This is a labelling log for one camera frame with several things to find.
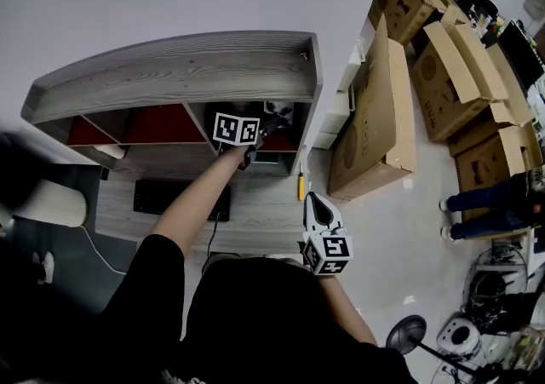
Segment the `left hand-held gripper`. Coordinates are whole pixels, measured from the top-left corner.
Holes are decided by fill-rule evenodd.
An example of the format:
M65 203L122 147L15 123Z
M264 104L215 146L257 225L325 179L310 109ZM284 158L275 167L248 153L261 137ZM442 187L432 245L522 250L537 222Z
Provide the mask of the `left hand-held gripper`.
M263 145L263 137L269 136L284 125L284 117L275 115L260 121L255 117L237 117L217 112L212 132L212 139L219 143L219 153L234 146L246 148L244 160L238 166L246 170L251 163L251 153Z

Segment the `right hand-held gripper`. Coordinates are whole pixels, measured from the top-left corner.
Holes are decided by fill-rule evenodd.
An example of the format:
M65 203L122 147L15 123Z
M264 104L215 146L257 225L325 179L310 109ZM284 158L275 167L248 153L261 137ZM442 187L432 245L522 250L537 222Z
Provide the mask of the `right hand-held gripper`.
M303 226L302 256L310 271L317 276L340 274L353 258L353 241L339 209L328 198L308 192L303 201Z

